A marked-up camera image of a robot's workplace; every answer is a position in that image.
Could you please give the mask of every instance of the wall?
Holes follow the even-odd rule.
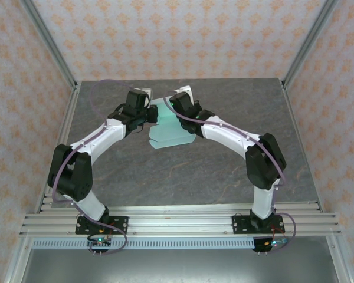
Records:
[[[35,0],[77,80],[283,78],[325,0]]]
[[[19,0],[0,1],[0,282],[44,185],[69,93]]]
[[[325,209],[354,252],[354,0],[339,1],[289,96]]]

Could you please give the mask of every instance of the purple cable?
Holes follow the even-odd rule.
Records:
[[[281,168],[279,167],[277,161],[274,159],[274,157],[271,155],[271,153],[257,140],[255,140],[254,138],[250,137],[250,136],[247,136],[246,134],[244,134],[242,131],[240,131],[238,128],[236,127],[233,127],[231,125],[227,125],[227,124],[221,124],[221,123],[217,123],[217,122],[211,122],[211,121],[202,121],[202,120],[197,120],[197,119],[192,119],[192,118],[188,118],[188,117],[185,117],[181,114],[179,114],[178,112],[176,112],[169,104],[168,102],[166,101],[166,94],[170,92],[170,91],[167,91],[164,96],[163,96],[163,99],[164,99],[164,103],[165,105],[167,106],[167,108],[173,112],[174,114],[176,114],[178,117],[186,120],[186,121],[190,121],[190,122],[194,122],[194,123],[199,123],[199,124],[210,124],[210,125],[214,125],[214,126],[219,126],[219,127],[224,127],[224,128],[227,128],[227,129],[230,129],[238,134],[240,134],[240,136],[243,136],[245,138],[249,138],[249,140],[251,140],[252,142],[254,142],[260,149],[263,150],[263,152],[267,155],[267,157],[270,158],[271,162],[273,162],[273,165],[276,167],[281,179],[283,180],[283,184],[278,184],[276,185],[276,187],[282,187],[284,186],[286,183],[287,183],[287,180],[286,180],[286,177],[285,175],[283,174],[283,171],[281,170]],[[274,207],[274,202],[275,202],[275,195],[276,195],[276,192],[274,192],[274,195],[273,195],[273,201],[272,201],[272,207]],[[284,213],[284,212],[281,212],[277,215],[286,215],[288,216],[291,221],[293,222],[293,225],[294,225],[294,232],[293,232],[293,236],[291,237],[290,241],[288,241],[282,248],[284,248],[285,246],[287,246],[287,244],[289,242],[291,242],[291,240],[293,238],[295,238],[295,235],[296,235],[296,223],[295,223],[295,220],[293,219],[293,217],[291,215],[289,215],[288,213]]]
[[[97,134],[95,134],[93,137],[91,137],[90,139],[88,139],[87,141],[85,141],[83,144],[77,146],[68,156],[67,158],[65,159],[65,161],[62,163],[62,165],[60,166],[59,168],[59,171],[55,177],[55,181],[54,181],[54,185],[53,185],[53,192],[52,192],[52,196],[53,196],[53,203],[70,203],[71,201],[70,200],[57,200],[56,199],[56,193],[57,193],[57,186],[58,186],[58,182],[59,182],[59,179],[60,179],[60,176],[64,170],[64,168],[66,167],[68,161],[70,161],[70,159],[72,158],[72,156],[80,149],[82,148],[86,143],[89,143],[91,142],[92,140],[98,138],[106,129],[107,127],[107,121],[106,121],[106,118],[104,115],[101,114],[101,112],[99,112],[99,110],[97,109],[97,107],[93,104],[92,102],[92,95],[94,93],[94,90],[96,89],[96,87],[101,84],[101,83],[107,83],[107,82],[114,82],[116,84],[120,84],[124,87],[128,87],[128,88],[131,88],[133,89],[133,87],[131,85],[128,85],[128,84],[125,84],[121,81],[117,81],[117,80],[111,80],[111,79],[106,79],[106,80],[101,80],[101,81],[98,81],[96,82],[90,92],[89,92],[89,103],[90,103],[90,106],[92,107],[93,111],[99,115],[103,120],[104,120],[104,127],[101,129],[100,132],[98,132]]]
[[[289,218],[291,219],[291,221],[293,222],[294,232],[293,232],[293,235],[292,235],[291,239],[290,239],[289,241],[287,241],[287,243],[286,243],[284,246],[282,246],[281,248],[276,249],[276,250],[274,250],[274,251],[270,251],[270,252],[268,252],[268,254],[270,254],[270,253],[275,253],[275,252],[280,251],[281,249],[287,247],[287,245],[289,245],[289,244],[291,243],[291,241],[292,241],[292,240],[295,238],[295,236],[296,236],[296,222],[295,222],[294,218],[293,218],[291,215],[289,215],[288,213],[285,213],[285,212],[280,212],[280,213],[277,213],[276,215],[286,215],[287,217],[289,217]]]
[[[85,144],[87,143],[90,143],[91,141],[95,140],[96,138],[98,138],[99,136],[101,136],[106,128],[107,128],[107,120],[105,118],[104,115],[101,114],[101,112],[98,111],[97,107],[93,104],[92,102],[92,94],[94,92],[94,90],[96,89],[96,87],[101,84],[101,83],[106,83],[106,82],[114,82],[114,83],[117,83],[117,84],[120,84],[122,86],[125,86],[125,87],[128,87],[128,88],[131,88],[133,89],[132,86],[128,85],[128,84],[125,84],[121,81],[117,81],[117,80],[101,80],[101,81],[98,81],[94,84],[94,86],[91,88],[90,92],[89,92],[89,102],[90,102],[90,105],[93,109],[94,112],[96,112],[96,114],[98,114],[103,120],[104,120],[104,126],[102,127],[102,129],[97,133],[95,134],[93,137],[89,138],[88,140],[84,141],[82,144],[79,144],[66,158],[65,160],[63,161],[62,165],[60,166],[59,168],[59,171],[55,177],[55,181],[54,181],[54,185],[53,185],[53,193],[52,193],[52,196],[53,196],[53,202],[54,203],[70,203],[71,201],[70,200],[57,200],[56,199],[56,192],[57,192],[57,186],[58,186],[58,182],[59,182],[59,179],[60,179],[60,176],[64,170],[64,168],[66,167],[67,163],[70,161],[70,159],[72,158],[72,156],[79,150],[81,149],[83,146],[85,146]],[[118,249],[114,249],[112,251],[107,251],[103,254],[100,254],[100,255],[109,255],[109,254],[113,254],[115,252],[119,252],[121,251],[128,243],[128,240],[127,240],[127,236],[126,234],[119,228],[116,228],[115,226],[111,226],[111,225],[108,225],[108,224],[105,224],[105,223],[101,223],[99,221],[96,221],[94,220],[93,218],[89,217],[89,215],[86,215],[75,203],[74,203],[74,207],[77,209],[77,211],[79,211],[81,213],[81,215],[83,215],[85,218],[87,218],[89,221],[95,223],[95,224],[98,224],[100,226],[104,226],[104,227],[107,227],[107,228],[110,228],[110,229],[114,229],[114,230],[117,230],[118,232],[120,232],[123,236],[124,236],[124,244],[119,247]],[[89,247],[89,251],[92,252],[94,254],[94,251],[92,250],[92,247]]]
[[[227,125],[227,124],[221,124],[221,123],[217,123],[217,122],[211,122],[211,121],[202,121],[202,120],[197,120],[197,119],[192,119],[192,118],[188,118],[188,117],[185,117],[179,113],[177,113],[169,104],[168,102],[166,101],[166,94],[164,94],[164,103],[165,105],[167,106],[167,108],[173,112],[174,114],[176,114],[178,117],[186,120],[186,121],[190,121],[190,122],[194,122],[194,123],[199,123],[199,124],[209,124],[209,125],[214,125],[214,126],[219,126],[219,127],[223,127],[223,128],[227,128],[227,129],[230,129],[236,133],[238,133],[240,136],[243,136],[245,137],[246,139],[249,139],[251,140],[252,142],[254,142],[256,145],[259,146],[260,149],[263,150],[263,152],[267,155],[267,157],[270,158],[271,162],[273,162],[273,165],[276,167],[277,171],[278,171],[278,174],[281,176],[281,179],[283,180],[283,184],[277,184],[276,187],[282,187],[284,186],[287,181],[286,181],[286,177],[285,175],[283,174],[281,168],[279,167],[277,161],[274,159],[274,157],[271,155],[271,153],[257,140],[255,140],[254,138],[250,137],[250,136],[247,136],[246,134],[244,134],[242,131],[240,131],[238,128],[234,127],[234,126],[231,126],[231,125]]]
[[[111,226],[111,225],[108,225],[108,224],[105,224],[105,223],[101,223],[101,222],[99,222],[99,221],[94,220],[93,218],[89,217],[89,215],[86,215],[86,214],[81,210],[81,208],[79,208],[75,203],[74,203],[73,206],[77,209],[77,211],[79,211],[79,212],[81,213],[81,215],[82,215],[83,217],[85,217],[86,219],[88,219],[90,222],[93,222],[93,223],[95,223],[95,224],[97,224],[97,225],[100,225],[100,226],[104,226],[104,227],[110,228],[110,229],[112,229],[112,230],[117,230],[118,232],[120,232],[120,233],[124,236],[124,244],[123,244],[121,247],[119,247],[119,248],[117,248],[117,249],[112,249],[112,250],[107,251],[107,252],[104,252],[104,253],[101,253],[100,255],[111,255],[111,254],[115,254],[116,252],[119,252],[119,251],[121,251],[122,249],[125,248],[125,246],[126,246],[127,243],[129,242],[126,233],[124,233],[121,229],[119,229],[119,228],[117,228],[117,227],[115,227],[115,226]],[[92,243],[90,244],[90,246],[89,246],[89,251],[90,251],[91,253],[93,253],[93,254],[94,254],[95,251],[92,249],[92,245],[93,245],[94,243],[96,243],[96,242],[97,242],[97,241],[92,242]]]

